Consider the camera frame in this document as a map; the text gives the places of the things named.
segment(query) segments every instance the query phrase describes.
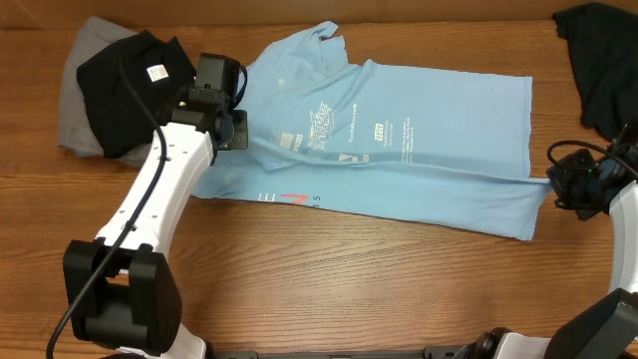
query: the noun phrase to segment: wire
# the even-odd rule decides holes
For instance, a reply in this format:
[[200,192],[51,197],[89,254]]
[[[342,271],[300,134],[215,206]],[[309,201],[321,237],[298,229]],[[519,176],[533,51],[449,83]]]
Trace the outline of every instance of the wire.
[[133,214],[131,214],[131,217],[125,223],[124,229],[122,230],[122,232],[120,233],[116,241],[113,243],[113,246],[111,247],[111,249],[109,249],[104,259],[102,259],[102,261],[100,262],[100,265],[98,265],[98,267],[93,272],[93,274],[91,274],[91,277],[89,277],[87,282],[84,284],[84,286],[82,287],[82,290],[80,290],[80,293],[75,297],[71,305],[69,305],[69,308],[67,309],[66,313],[60,319],[60,322],[58,323],[58,326],[56,327],[53,334],[51,335],[51,339],[49,340],[49,344],[47,345],[47,359],[54,359],[53,352],[56,346],[56,342],[58,341],[58,338],[60,338],[60,334],[62,334],[62,330],[67,325],[67,322],[69,322],[69,319],[71,319],[71,315],[73,315],[73,313],[76,311],[80,303],[87,296],[87,294],[89,293],[89,290],[93,288],[98,278],[100,278],[103,275],[105,269],[107,268],[107,265],[109,265],[109,262],[111,261],[111,258],[113,258],[116,251],[118,250],[118,248],[120,248],[120,245],[122,245],[122,243],[124,242],[125,238],[129,234],[131,229],[133,229],[136,220],[138,219],[138,217],[140,216],[140,213],[142,212],[142,209],[144,209],[145,204],[151,197],[153,190],[155,189],[156,185],[158,184],[158,181],[160,180],[161,171],[163,170],[164,164],[166,162],[166,154],[167,154],[166,139],[163,136],[163,131],[161,130],[160,125],[158,125],[158,122],[155,120],[153,115],[151,115],[151,112],[149,111],[147,106],[144,104],[144,102],[142,102],[142,99],[140,99],[140,96],[138,95],[136,90],[133,88],[133,86],[131,86],[131,83],[129,82],[129,78],[127,77],[127,73],[124,70],[122,57],[120,57],[119,68],[120,68],[120,77],[122,77],[125,87],[129,91],[133,99],[136,101],[138,106],[140,106],[147,120],[149,120],[151,125],[153,125],[155,131],[158,133],[159,143],[161,147],[161,156],[159,157],[158,169],[153,175],[153,178],[151,179],[151,182],[149,183],[149,187],[147,187],[146,192],[140,199],[138,206],[135,208],[135,210],[133,211]]
[[241,73],[243,74],[243,85],[241,85],[241,90],[239,90],[237,96],[235,97],[235,103],[232,109],[237,107],[237,105],[239,105],[239,103],[241,102],[241,99],[243,99],[243,93],[246,91],[246,84],[248,83],[248,72],[246,71],[246,68],[241,64],[239,64],[239,68],[241,69]]
[[547,158],[555,165],[557,166],[562,166],[552,155],[551,152],[557,148],[557,147],[561,147],[561,146],[581,146],[581,147],[585,147],[588,148],[590,150],[594,150],[595,152],[598,152],[602,155],[605,155],[606,157],[612,159],[613,161],[615,161],[618,165],[622,166],[623,168],[625,168],[625,170],[629,171],[629,173],[634,177],[635,180],[638,180],[638,172],[636,170],[634,170],[629,164],[627,164],[626,162],[624,162],[621,158],[619,158],[618,156],[610,153],[609,151],[598,147],[596,145],[590,144],[590,143],[586,143],[584,141],[578,141],[578,140],[564,140],[564,141],[558,141],[557,143],[554,143],[553,145],[551,145],[548,149],[547,149]]

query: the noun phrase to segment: white tag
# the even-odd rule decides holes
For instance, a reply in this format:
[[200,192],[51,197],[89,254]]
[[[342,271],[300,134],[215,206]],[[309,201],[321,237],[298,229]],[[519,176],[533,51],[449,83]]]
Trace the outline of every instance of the white tag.
[[151,82],[155,82],[157,80],[165,79],[168,77],[168,72],[162,64],[147,68],[147,72],[149,73]]

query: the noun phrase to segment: gray cloth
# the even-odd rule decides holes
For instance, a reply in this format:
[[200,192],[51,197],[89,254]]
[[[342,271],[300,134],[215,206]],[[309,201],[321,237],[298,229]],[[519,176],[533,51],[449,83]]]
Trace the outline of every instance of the gray cloth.
[[[76,80],[78,67],[112,43],[135,35],[136,32],[98,17],[91,17],[78,33],[67,57],[60,88],[60,123],[58,144],[74,150],[78,156],[103,153],[96,140],[84,105],[84,96]],[[139,146],[120,158],[121,161],[141,166],[150,145]]]

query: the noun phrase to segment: black cloth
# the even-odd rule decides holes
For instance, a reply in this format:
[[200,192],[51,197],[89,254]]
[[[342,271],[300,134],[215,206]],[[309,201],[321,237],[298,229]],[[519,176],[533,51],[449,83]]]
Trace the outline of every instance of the black cloth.
[[554,15],[582,101],[582,124],[611,141],[638,119],[638,16],[591,3]]
[[[89,124],[105,158],[119,158],[153,140],[153,126],[120,78],[121,58],[129,82],[160,125],[179,92],[194,82],[195,68],[177,38],[165,43],[148,31],[109,45],[78,67]],[[159,64],[168,77],[152,82],[147,68]]]

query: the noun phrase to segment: fabric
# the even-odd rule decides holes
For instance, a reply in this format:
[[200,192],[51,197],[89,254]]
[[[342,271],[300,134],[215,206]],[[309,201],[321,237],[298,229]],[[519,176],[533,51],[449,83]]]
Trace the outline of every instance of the fabric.
[[638,15],[592,3],[554,20],[569,44],[582,124],[612,141],[638,119]]
[[[58,144],[60,146],[74,150],[79,156],[101,155],[103,153],[89,126],[84,96],[76,80],[76,72],[80,65],[110,44],[135,34],[134,31],[95,16],[87,20],[78,32],[64,66],[60,86],[58,128]],[[148,153],[149,145],[142,145],[129,151],[121,160],[141,166]]]
[[248,68],[247,151],[219,153],[193,194],[292,202],[531,239],[531,79],[348,64],[331,22]]
[[153,139],[153,126],[122,82],[120,60],[160,125],[166,123],[179,92],[193,83],[195,75],[177,38],[164,43],[148,31],[116,41],[80,65],[77,80],[89,125],[105,158],[119,158]]

